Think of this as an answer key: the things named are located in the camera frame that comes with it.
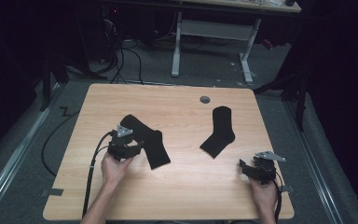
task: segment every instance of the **human hand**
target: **human hand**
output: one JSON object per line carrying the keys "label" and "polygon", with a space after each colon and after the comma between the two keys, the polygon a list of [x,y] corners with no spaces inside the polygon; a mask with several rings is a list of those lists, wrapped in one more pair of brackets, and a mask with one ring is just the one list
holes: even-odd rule
{"label": "human hand", "polygon": [[274,210],[277,202],[277,189],[269,181],[266,185],[261,185],[259,181],[249,177],[252,185],[253,197],[260,214],[261,223],[275,223]]}
{"label": "human hand", "polygon": [[106,152],[101,161],[103,171],[103,186],[113,190],[126,174],[127,168],[133,158],[124,161],[116,161],[113,156]]}

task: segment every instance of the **human arm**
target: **human arm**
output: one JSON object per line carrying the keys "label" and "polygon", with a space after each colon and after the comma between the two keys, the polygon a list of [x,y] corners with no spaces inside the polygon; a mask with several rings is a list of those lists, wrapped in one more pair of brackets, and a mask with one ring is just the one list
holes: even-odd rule
{"label": "human arm", "polygon": [[133,158],[126,159],[122,162],[116,161],[109,153],[105,153],[101,161],[101,169],[103,172],[103,186],[101,187],[97,197],[89,207],[86,215],[83,217],[81,224],[104,223],[106,214],[109,210],[109,204],[118,184],[126,174],[127,168]]}
{"label": "human arm", "polygon": [[277,202],[277,190],[272,181],[261,185],[259,181],[249,177],[252,185],[253,197],[260,215],[261,224],[276,224],[275,204]]}

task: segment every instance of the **silver metal bracket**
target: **silver metal bracket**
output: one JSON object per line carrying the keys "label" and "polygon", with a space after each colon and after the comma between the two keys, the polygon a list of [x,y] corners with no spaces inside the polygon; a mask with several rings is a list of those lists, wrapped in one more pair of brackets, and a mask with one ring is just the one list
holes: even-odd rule
{"label": "silver metal bracket", "polygon": [[127,135],[130,135],[132,134],[133,131],[130,130],[130,129],[127,129],[121,125],[118,124],[117,126],[117,137],[124,137],[124,136],[127,136]]}
{"label": "silver metal bracket", "polygon": [[259,158],[263,158],[271,161],[286,161],[284,157],[280,157],[271,151],[258,152],[255,155]]}

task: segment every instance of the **gray carpet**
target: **gray carpet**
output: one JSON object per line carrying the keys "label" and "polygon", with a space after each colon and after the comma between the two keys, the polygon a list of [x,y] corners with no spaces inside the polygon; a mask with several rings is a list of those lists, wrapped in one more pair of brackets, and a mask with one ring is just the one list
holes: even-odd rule
{"label": "gray carpet", "polygon": [[[151,49],[139,45],[132,50],[138,52],[142,59],[144,82],[253,89],[274,78],[288,47],[266,50],[262,46],[254,46],[249,59],[251,70],[255,74],[255,84],[252,86],[246,85],[243,81],[237,54],[211,53],[208,49],[183,50],[181,76],[172,78],[170,76],[172,46],[157,46]],[[138,80],[138,59],[129,51],[125,50],[124,53],[125,63],[121,71],[122,77],[126,81]],[[101,66],[93,63],[91,67],[98,69]],[[115,72],[116,69],[105,75],[111,78]],[[51,188],[54,177],[47,172],[41,162],[42,146],[55,128],[67,119],[62,115],[61,107],[67,107],[67,114],[78,111],[88,86],[93,82],[96,81],[87,77],[71,76],[71,81],[63,88],[57,101],[51,106],[48,117],[35,135],[25,161],[0,202],[0,223],[51,223],[43,219],[42,213],[47,197],[43,196],[42,192],[44,189]],[[280,163],[285,182],[294,189],[289,195],[295,209],[295,217],[282,220],[280,223],[330,223],[319,192],[310,175],[310,168],[307,165],[296,126],[291,121],[285,103],[274,92],[257,95],[256,99],[275,152],[287,159],[287,162]],[[40,105],[40,100],[36,100],[30,110],[2,140],[0,171],[13,152],[13,146],[15,147],[20,142],[21,137],[32,125]],[[76,117],[69,119],[48,141],[45,148],[45,159],[54,172],[57,172],[59,168],[75,123]],[[344,223],[358,223],[356,195],[351,190],[350,183],[340,169],[339,163],[325,139],[323,129],[317,120],[309,98],[307,99],[304,127],[304,134],[332,191]]]}

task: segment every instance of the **sock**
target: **sock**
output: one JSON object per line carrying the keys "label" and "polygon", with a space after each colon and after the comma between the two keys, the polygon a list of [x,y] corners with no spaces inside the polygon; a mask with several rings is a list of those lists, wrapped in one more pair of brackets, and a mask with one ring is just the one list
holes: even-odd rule
{"label": "sock", "polygon": [[213,158],[235,139],[231,124],[231,109],[226,106],[219,106],[213,110],[213,133],[200,146]]}
{"label": "sock", "polygon": [[133,130],[136,142],[145,142],[144,149],[151,169],[171,162],[162,143],[162,132],[150,129],[133,115],[126,116],[120,125]]}

